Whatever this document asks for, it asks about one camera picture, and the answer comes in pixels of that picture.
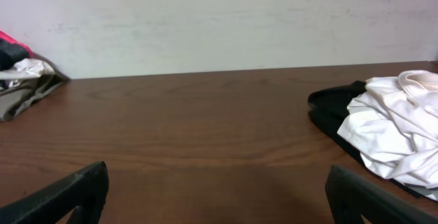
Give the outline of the black garment right side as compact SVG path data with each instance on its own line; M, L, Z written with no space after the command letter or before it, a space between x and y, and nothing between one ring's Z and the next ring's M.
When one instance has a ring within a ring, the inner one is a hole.
M347 110L348 104L355 97L365 92L365 85L366 82L354 82L349 86L340 86L314 92L308 98L311 106L309 116L313 123L364 167L365 165L359 151L340 137L337 130L349 115ZM420 195L418 192L400 183L398 184L415 195Z

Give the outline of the white printed t-shirt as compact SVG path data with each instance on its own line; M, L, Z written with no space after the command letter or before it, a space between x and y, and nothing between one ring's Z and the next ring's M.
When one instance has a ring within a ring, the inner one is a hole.
M365 167L437 200L437 74L373 77L347 110L337 133Z

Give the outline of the red pink garment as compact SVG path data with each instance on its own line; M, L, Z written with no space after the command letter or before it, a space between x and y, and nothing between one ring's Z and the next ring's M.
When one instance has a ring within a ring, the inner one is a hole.
M15 40L4 32L0 32L1 50L13 58L32 58L34 53L25 44Z

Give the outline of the black folded garment on pile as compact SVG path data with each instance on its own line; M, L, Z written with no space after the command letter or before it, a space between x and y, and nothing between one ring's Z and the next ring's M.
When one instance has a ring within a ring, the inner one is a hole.
M14 66L15 63L31 57L31 51L18 43L8 42L1 39L1 70L8 70Z

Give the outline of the white black-print garment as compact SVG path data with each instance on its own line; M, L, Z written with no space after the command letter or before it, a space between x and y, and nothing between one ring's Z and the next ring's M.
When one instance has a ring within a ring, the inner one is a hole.
M39 79L43 75L55 75L54 68L37 59L24 59L8 70L1 71L1 90L20 86L25 80Z

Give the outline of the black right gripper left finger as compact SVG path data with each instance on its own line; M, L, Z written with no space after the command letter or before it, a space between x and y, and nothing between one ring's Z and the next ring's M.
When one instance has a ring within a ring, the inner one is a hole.
M57 223L71 212L69 223L97 224L109 190L103 161L90 164L65 178L1 208L1 222Z

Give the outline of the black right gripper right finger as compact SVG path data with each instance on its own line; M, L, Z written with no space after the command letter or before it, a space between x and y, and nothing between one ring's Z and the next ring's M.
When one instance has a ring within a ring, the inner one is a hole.
M339 165L333 165L325 183L336 224L437 224L437 218L408 204Z

